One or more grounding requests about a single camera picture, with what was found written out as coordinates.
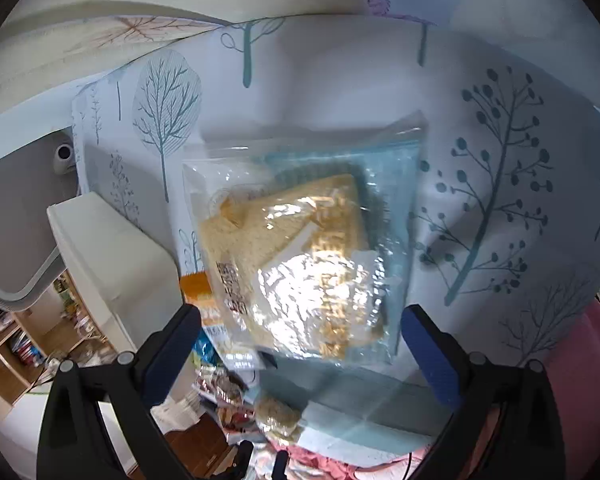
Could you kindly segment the white plastic storage bin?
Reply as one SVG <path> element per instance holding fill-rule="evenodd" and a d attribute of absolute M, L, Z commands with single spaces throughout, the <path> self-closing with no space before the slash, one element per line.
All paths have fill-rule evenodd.
<path fill-rule="evenodd" d="M 137 351 L 182 305 L 171 255 L 99 195 L 47 208 L 57 248 L 97 328 Z"/>

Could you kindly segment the floral white bed sheet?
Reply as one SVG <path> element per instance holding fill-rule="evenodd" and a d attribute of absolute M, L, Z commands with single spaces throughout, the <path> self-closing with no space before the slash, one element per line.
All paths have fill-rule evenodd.
<path fill-rule="evenodd" d="M 367 0 L 373 14 L 462 32 L 539 66 L 600 108 L 600 22 L 583 0 Z"/>

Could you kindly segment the clear bag of yellow cakes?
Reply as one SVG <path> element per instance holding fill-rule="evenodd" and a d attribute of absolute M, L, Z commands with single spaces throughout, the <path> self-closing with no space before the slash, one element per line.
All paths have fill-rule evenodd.
<path fill-rule="evenodd" d="M 392 358 L 427 129 L 413 112 L 373 129 L 294 129 L 189 151 L 185 194 L 230 338 L 297 360 Z"/>

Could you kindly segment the orange snack packet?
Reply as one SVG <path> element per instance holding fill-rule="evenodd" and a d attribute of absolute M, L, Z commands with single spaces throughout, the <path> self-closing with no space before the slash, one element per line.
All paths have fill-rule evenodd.
<path fill-rule="evenodd" d="M 220 325 L 222 318 L 215 303 L 215 298 L 208 281 L 207 274 L 198 272 L 180 278 L 180 287 L 184 299 L 200 311 L 202 325 L 210 327 Z"/>

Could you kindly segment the pale puffed snack bag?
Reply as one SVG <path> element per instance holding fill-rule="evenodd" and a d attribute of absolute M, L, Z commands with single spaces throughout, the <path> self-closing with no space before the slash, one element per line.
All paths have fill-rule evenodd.
<path fill-rule="evenodd" d="M 254 404 L 254 416 L 260 431 L 277 444 L 294 444 L 302 434 L 301 413 L 274 396 L 261 394 Z"/>

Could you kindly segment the pink quilted blanket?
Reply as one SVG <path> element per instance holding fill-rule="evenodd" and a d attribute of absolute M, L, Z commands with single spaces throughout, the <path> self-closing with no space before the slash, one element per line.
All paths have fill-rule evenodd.
<path fill-rule="evenodd" d="M 600 301 L 594 299 L 570 332 L 548 356 L 546 368 L 562 423 L 567 479 L 600 479 Z M 288 479 L 291 465 L 318 471 L 309 479 L 411 479 L 424 461 L 428 448 L 399 456 L 388 464 L 355 468 L 292 446 L 288 448 Z"/>

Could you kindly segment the tree patterned table cloth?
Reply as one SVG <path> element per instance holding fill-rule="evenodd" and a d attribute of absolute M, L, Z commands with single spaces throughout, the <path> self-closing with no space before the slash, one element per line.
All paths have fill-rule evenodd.
<path fill-rule="evenodd" d="M 600 110 L 538 64 L 459 32 L 369 16 L 267 18 L 172 44 L 72 104 L 83 192 L 202 269 L 184 162 L 223 141 L 342 141 L 411 119 L 408 296 L 467 349 L 545 359 L 600 288 Z"/>

